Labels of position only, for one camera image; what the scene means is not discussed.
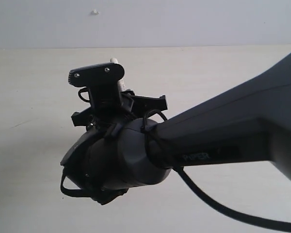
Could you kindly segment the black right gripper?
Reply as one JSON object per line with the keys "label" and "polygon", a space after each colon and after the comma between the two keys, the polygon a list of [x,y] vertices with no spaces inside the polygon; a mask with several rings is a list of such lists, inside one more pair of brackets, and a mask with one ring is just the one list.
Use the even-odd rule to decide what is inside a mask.
{"label": "black right gripper", "polygon": [[114,123],[127,123],[153,110],[167,110],[165,95],[158,98],[137,96],[132,90],[121,91],[117,80],[71,80],[79,87],[78,96],[90,106],[71,116],[73,125],[87,130],[106,130]]}

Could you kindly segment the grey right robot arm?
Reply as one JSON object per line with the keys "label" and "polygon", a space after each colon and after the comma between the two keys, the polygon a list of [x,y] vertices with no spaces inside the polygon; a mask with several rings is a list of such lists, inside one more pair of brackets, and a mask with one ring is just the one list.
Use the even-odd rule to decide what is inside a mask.
{"label": "grey right robot arm", "polygon": [[70,85],[89,94],[75,112],[86,132],[61,161],[70,197],[105,205],[130,188],[156,185],[186,166],[270,161],[291,180],[291,53],[267,71],[175,117],[151,119],[165,96],[122,91],[124,68],[108,62],[71,70]]}

